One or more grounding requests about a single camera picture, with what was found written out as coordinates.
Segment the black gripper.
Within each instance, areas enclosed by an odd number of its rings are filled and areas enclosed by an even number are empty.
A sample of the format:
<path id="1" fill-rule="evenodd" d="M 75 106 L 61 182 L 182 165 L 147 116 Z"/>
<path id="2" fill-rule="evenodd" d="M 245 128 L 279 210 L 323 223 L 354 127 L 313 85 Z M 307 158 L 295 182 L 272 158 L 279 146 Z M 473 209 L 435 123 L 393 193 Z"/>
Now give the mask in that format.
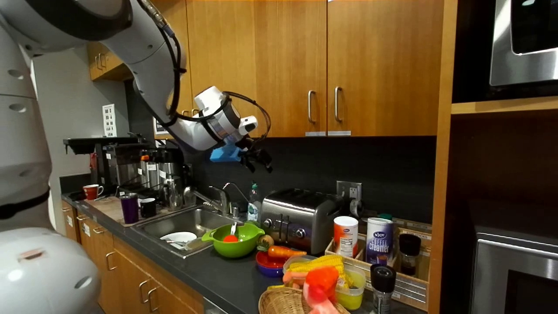
<path id="1" fill-rule="evenodd" d="M 236 142 L 241 148 L 241 162 L 252 170 L 257 170 L 257 163 L 260 163 L 267 172 L 274 170 L 272 158 L 264 146 L 262 139 L 253 139 L 245 135 Z"/>

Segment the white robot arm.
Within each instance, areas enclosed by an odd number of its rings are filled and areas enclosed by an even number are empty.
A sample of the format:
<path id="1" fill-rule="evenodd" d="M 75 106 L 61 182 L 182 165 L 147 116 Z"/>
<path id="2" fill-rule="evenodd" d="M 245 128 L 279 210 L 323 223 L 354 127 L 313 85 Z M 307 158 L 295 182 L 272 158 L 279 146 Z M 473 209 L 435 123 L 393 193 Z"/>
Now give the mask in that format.
<path id="1" fill-rule="evenodd" d="M 0 312 L 100 314 L 102 277 L 75 240 L 49 221 L 51 151 L 32 62 L 77 45 L 103 46 L 152 116 L 185 151 L 255 148 L 258 120 L 215 85 L 178 111 L 184 45 L 152 0 L 0 0 Z"/>

